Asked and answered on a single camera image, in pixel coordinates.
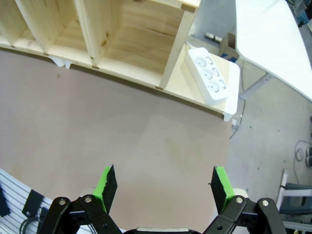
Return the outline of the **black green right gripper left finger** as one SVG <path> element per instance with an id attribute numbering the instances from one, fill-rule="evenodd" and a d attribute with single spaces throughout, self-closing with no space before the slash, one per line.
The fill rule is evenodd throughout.
<path id="1" fill-rule="evenodd" d="M 117 190 L 113 165 L 106 167 L 92 194 L 74 201 L 57 197 L 39 228 L 39 234 L 76 234 L 81 226 L 90 225 L 97 234 L 120 234 L 122 231 L 109 216 Z"/>

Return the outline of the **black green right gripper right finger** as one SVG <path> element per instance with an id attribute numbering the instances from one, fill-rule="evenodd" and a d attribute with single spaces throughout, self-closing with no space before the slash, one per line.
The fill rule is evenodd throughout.
<path id="1" fill-rule="evenodd" d="M 251 201 L 236 195 L 224 167 L 214 166 L 210 186 L 218 215 L 204 231 L 205 234 L 231 234 L 244 227 L 250 234 L 285 234 L 286 229 L 271 198 Z"/>

